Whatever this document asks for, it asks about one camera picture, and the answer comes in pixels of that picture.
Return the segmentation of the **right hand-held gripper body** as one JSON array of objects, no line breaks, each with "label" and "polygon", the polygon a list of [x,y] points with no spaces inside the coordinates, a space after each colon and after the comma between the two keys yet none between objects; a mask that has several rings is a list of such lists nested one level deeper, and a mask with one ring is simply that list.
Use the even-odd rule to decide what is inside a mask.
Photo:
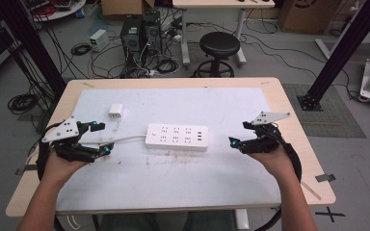
[{"label": "right hand-held gripper body", "polygon": [[251,121],[256,126],[256,129],[253,130],[256,138],[241,141],[242,147],[238,150],[243,154],[270,153],[276,150],[280,144],[285,147],[287,142],[278,130],[276,121],[289,116],[289,113],[261,112]]}]

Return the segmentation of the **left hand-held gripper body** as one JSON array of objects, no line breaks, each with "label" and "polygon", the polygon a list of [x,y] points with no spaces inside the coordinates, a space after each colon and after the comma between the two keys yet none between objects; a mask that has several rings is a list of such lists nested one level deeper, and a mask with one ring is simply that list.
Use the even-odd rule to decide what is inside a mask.
[{"label": "left hand-held gripper body", "polygon": [[43,135],[41,141],[50,144],[57,155],[70,162],[80,161],[93,163],[94,152],[97,148],[83,146],[79,141],[82,136],[90,131],[89,122],[78,121],[74,116],[53,124]]}]

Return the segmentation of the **white charger plug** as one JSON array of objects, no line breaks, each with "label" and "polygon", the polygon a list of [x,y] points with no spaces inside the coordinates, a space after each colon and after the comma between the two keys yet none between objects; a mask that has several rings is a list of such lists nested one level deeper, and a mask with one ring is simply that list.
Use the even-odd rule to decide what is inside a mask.
[{"label": "white charger plug", "polygon": [[110,106],[108,116],[109,117],[121,117],[123,113],[123,105],[120,103],[115,103]]}]

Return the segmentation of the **white power strip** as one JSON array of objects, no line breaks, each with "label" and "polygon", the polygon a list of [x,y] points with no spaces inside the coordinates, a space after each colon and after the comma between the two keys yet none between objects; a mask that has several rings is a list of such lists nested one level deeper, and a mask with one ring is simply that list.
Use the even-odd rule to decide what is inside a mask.
[{"label": "white power strip", "polygon": [[150,123],[145,146],[153,149],[206,151],[208,128],[196,125]]}]

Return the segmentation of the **person's left hand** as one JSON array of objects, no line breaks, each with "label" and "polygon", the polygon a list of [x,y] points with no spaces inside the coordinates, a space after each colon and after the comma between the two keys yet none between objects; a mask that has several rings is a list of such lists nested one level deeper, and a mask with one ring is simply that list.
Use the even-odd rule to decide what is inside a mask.
[{"label": "person's left hand", "polygon": [[55,150],[51,150],[40,181],[43,185],[60,189],[77,170],[86,165],[86,162],[70,162],[60,158]]}]

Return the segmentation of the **grey tape piece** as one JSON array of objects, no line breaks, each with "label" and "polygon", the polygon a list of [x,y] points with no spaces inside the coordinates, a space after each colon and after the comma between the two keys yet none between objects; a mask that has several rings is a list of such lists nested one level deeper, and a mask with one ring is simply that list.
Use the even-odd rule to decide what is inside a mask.
[{"label": "grey tape piece", "polygon": [[315,179],[318,182],[324,182],[324,181],[331,182],[331,181],[336,180],[336,178],[335,178],[335,176],[333,174],[326,174],[326,173],[315,176]]}]

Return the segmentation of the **white table mat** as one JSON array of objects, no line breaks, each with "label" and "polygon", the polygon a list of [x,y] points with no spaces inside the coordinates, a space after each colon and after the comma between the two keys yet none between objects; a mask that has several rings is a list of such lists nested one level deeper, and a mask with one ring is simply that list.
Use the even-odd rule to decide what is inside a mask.
[{"label": "white table mat", "polygon": [[[110,106],[123,105],[121,117]],[[78,170],[60,192],[60,214],[271,207],[276,180],[257,161],[229,145],[253,138],[244,121],[267,110],[259,88],[83,90],[73,111],[82,122],[106,128],[83,141],[113,141],[110,156]],[[208,128],[206,151],[145,146],[150,123]]]}]

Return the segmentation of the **grey floor mat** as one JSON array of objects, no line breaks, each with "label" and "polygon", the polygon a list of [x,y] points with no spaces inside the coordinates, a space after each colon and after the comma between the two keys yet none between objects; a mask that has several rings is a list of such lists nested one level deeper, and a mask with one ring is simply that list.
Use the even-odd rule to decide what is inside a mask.
[{"label": "grey floor mat", "polygon": [[308,137],[361,138],[365,135],[334,87],[324,94],[318,109],[305,111],[299,102],[310,85],[282,85],[298,119]]}]

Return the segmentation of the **white table leg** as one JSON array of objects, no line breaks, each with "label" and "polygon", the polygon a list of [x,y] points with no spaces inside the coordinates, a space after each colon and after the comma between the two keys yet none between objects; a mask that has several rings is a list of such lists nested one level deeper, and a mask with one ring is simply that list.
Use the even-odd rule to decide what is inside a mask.
[{"label": "white table leg", "polygon": [[236,227],[238,231],[250,231],[248,212],[246,209],[236,209],[234,211]]}]

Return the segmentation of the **white power supply box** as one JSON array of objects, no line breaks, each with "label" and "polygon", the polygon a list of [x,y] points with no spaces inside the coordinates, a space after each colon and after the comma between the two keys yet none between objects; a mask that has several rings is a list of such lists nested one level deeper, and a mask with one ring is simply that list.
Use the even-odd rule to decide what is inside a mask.
[{"label": "white power supply box", "polygon": [[94,52],[101,52],[110,43],[107,31],[103,29],[97,30],[90,37],[90,44]]}]

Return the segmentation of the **wooden table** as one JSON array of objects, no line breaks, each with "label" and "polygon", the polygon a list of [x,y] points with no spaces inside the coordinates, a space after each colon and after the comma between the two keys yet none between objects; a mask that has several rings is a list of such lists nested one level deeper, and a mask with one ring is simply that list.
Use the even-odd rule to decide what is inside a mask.
[{"label": "wooden table", "polygon": [[[283,137],[293,144],[298,152],[303,165],[302,188],[306,201],[310,205],[328,205],[335,201],[335,194],[330,183],[318,182],[315,176],[321,175],[323,170],[319,161],[304,133],[286,93],[278,79],[274,77],[255,78],[204,78],[204,79],[120,79],[120,80],[73,80],[66,86],[66,90],[60,98],[51,120],[61,121],[67,117],[74,116],[73,111],[83,90],[128,90],[128,89],[190,89],[201,87],[214,88],[259,88],[263,91],[268,104],[265,111],[289,113],[290,116],[278,122],[278,128]],[[236,207],[236,208],[196,208],[192,210],[168,210],[172,211],[194,211],[194,210],[219,210],[219,209],[246,209],[246,208],[271,208],[271,207]],[[168,211],[134,211],[114,213],[135,212],[168,212]],[[60,214],[65,215],[91,215],[83,214]]]}]

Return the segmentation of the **black computer tower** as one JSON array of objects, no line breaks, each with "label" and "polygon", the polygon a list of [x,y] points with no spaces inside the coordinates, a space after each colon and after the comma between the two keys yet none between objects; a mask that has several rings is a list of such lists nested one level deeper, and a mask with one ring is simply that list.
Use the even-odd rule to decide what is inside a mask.
[{"label": "black computer tower", "polygon": [[128,15],[120,31],[120,39],[126,52],[139,52],[143,45],[143,18],[140,15]]},{"label": "black computer tower", "polygon": [[162,52],[162,31],[160,13],[158,11],[150,11],[144,17],[145,35],[148,48],[154,53]]}]

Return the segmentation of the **round white table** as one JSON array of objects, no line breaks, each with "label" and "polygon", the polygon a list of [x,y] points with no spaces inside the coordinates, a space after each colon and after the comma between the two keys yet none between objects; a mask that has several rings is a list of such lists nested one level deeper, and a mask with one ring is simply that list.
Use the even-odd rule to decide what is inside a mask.
[{"label": "round white table", "polygon": [[82,10],[86,0],[20,0],[32,18],[38,21],[59,19]]}]

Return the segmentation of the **large cardboard box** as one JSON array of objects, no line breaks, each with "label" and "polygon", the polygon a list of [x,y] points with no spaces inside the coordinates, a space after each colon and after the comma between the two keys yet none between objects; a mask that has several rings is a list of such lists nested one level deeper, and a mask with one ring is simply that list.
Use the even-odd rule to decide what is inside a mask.
[{"label": "large cardboard box", "polygon": [[278,14],[282,32],[323,34],[342,0],[284,0]]}]

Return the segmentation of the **black metal post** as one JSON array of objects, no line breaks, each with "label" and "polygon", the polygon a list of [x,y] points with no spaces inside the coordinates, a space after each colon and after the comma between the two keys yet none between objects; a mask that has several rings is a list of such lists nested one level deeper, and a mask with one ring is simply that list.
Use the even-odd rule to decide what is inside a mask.
[{"label": "black metal post", "polygon": [[60,98],[66,89],[66,82],[45,49],[39,33],[33,27],[20,0],[0,0],[0,11],[11,31],[21,41],[39,68],[54,95]]},{"label": "black metal post", "polygon": [[370,0],[366,0],[344,32],[315,82],[305,95],[297,96],[304,111],[321,111],[320,101],[370,32]]}]

